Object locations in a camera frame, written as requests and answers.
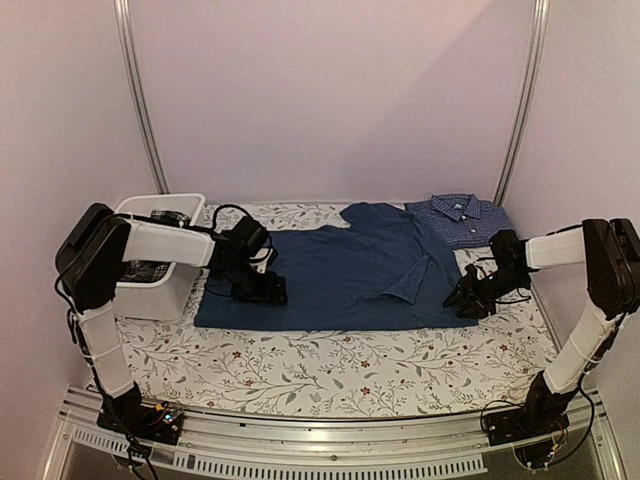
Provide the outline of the blue plaid button shirt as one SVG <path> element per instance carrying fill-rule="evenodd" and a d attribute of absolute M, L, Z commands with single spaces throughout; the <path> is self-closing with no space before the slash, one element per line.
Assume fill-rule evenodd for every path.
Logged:
<path fill-rule="evenodd" d="M 514 230 L 502 207 L 478 200 L 474 194 L 432 195 L 428 200 L 405 203 L 404 207 L 453 250 L 486 247 L 494 234 Z"/>

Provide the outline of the teal blue garment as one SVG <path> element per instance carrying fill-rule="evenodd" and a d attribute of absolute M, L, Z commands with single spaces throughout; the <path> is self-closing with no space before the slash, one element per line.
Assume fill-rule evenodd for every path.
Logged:
<path fill-rule="evenodd" d="M 272 234 L 285 305 L 241 303 L 209 279 L 195 315 L 200 328 L 256 331 L 393 331 L 475 327 L 443 305 L 461 278 L 454 252 L 412 213 L 385 203 L 352 204 L 347 227 Z"/>

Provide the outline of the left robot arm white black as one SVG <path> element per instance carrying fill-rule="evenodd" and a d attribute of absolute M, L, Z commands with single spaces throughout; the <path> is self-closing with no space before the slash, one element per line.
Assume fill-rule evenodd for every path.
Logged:
<path fill-rule="evenodd" d="M 128 263 L 151 261 L 209 270 L 242 303 L 287 303 L 286 280 L 270 270 L 277 252 L 271 235 L 244 215 L 221 233 L 214 228 L 167 223 L 117 213 L 92 204 L 55 257 L 55 292 L 68 306 L 68 325 L 81 347 L 104 410 L 128 434 L 148 426 L 148 412 L 122 351 L 114 314 L 116 287 Z"/>

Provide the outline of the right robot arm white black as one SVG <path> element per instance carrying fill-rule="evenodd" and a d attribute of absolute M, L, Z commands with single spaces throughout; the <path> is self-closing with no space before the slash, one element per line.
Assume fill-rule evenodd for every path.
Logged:
<path fill-rule="evenodd" d="M 489 241 L 494 272 L 474 265 L 444 300 L 461 318 L 483 319 L 500 299 L 532 285 L 540 271 L 567 267 L 577 273 L 572 304 L 579 317 L 557 357 L 537 373 L 522 406 L 490 415 L 491 433 L 512 428 L 537 436 L 554 425 L 579 392 L 584 375 L 612 346 L 626 319 L 639 309 L 639 235 L 628 218 L 585 219 L 553 233 L 523 240 L 500 230 Z"/>

